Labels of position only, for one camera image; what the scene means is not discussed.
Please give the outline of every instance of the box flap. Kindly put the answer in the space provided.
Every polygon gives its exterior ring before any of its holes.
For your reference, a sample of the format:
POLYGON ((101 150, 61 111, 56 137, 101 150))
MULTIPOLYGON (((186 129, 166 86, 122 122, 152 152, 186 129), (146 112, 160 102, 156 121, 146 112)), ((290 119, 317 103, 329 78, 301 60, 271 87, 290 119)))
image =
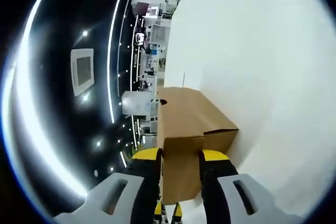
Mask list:
POLYGON ((197 155, 174 155, 164 160, 162 196, 166 205, 195 198, 201 190, 197 155))
POLYGON ((237 130, 237 126, 198 90, 159 88, 159 98, 167 102, 159 106, 164 138, 197 137, 212 131, 237 130))

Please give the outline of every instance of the white wall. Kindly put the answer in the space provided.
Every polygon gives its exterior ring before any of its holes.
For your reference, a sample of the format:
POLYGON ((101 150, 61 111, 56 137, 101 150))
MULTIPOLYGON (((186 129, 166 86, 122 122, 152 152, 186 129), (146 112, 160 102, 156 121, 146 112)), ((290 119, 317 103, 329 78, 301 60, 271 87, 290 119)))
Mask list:
POLYGON ((184 72, 239 127, 239 172, 284 210, 309 213, 336 164, 336 32, 323 2, 181 0, 165 86, 184 72))

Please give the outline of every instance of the cardboard box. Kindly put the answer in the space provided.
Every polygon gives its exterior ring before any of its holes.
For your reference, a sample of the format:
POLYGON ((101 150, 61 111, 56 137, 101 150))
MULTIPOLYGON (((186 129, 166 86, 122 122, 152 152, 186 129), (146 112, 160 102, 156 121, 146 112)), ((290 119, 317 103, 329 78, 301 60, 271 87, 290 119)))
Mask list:
POLYGON ((158 147, 163 148, 166 205, 193 199, 201 189, 198 153, 202 149, 226 153, 238 128, 201 92, 188 88, 159 88, 158 147))

